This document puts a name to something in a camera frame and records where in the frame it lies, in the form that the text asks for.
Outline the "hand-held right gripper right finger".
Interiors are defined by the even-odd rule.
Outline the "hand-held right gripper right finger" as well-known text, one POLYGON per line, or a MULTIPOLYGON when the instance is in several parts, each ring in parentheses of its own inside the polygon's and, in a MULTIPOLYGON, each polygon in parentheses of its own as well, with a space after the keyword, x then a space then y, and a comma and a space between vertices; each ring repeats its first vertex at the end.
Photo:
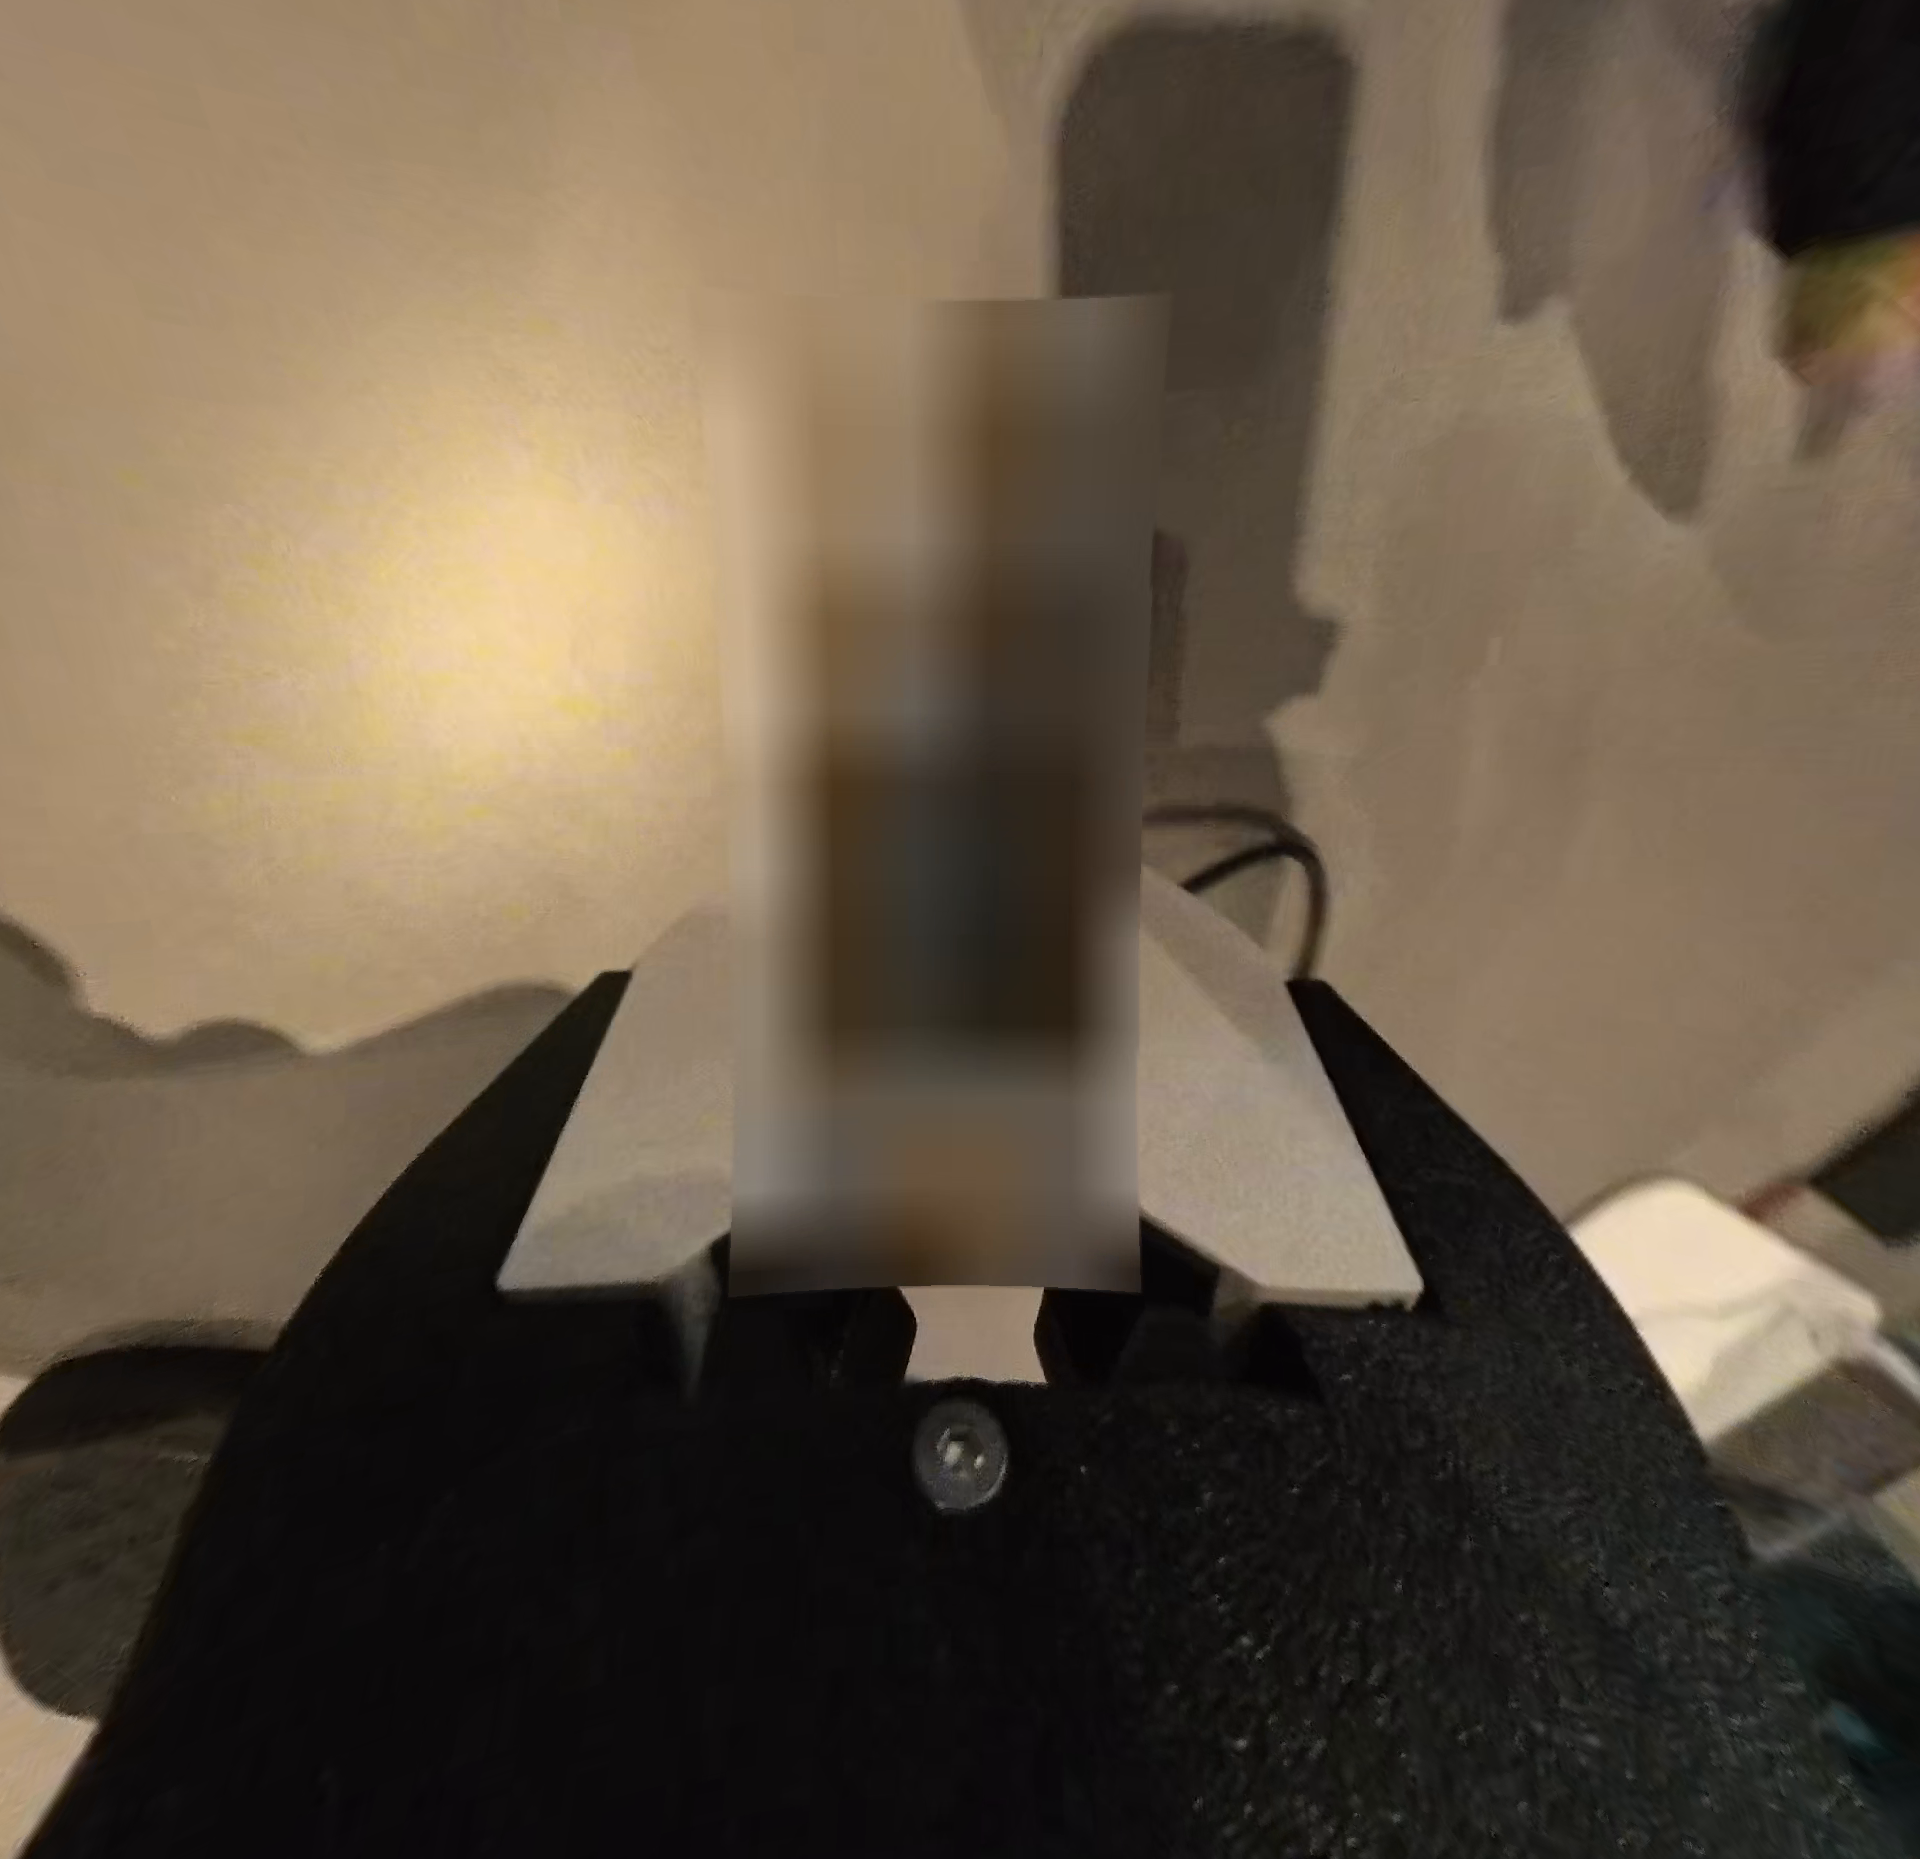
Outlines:
POLYGON ((1146 874, 1146 1216, 1262 1302, 1411 1308, 1424 1278, 1283 968, 1146 874))

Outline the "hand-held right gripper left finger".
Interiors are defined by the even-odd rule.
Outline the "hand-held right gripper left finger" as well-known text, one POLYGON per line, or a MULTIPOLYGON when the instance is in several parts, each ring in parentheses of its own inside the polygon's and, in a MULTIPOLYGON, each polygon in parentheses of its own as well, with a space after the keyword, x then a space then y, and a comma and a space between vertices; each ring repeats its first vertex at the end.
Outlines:
POLYGON ((695 908, 626 974, 495 1284, 504 1296, 655 1286, 729 1228, 731 944, 695 908))

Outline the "white box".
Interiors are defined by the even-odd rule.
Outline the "white box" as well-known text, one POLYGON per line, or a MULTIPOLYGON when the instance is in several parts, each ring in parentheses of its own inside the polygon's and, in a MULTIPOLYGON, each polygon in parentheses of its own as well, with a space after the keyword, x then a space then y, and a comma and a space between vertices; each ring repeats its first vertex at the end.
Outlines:
POLYGON ((1879 1340, 1872 1296, 1692 1182, 1638 1182, 1569 1228, 1703 1446, 1879 1340))

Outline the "dark cloth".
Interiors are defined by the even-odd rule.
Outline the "dark cloth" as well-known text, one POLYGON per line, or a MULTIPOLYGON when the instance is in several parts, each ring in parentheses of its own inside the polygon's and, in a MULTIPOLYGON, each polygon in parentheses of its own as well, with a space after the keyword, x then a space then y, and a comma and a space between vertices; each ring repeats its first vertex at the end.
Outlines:
POLYGON ((1741 123, 1784 261, 1917 225, 1917 0, 1768 0, 1741 123))

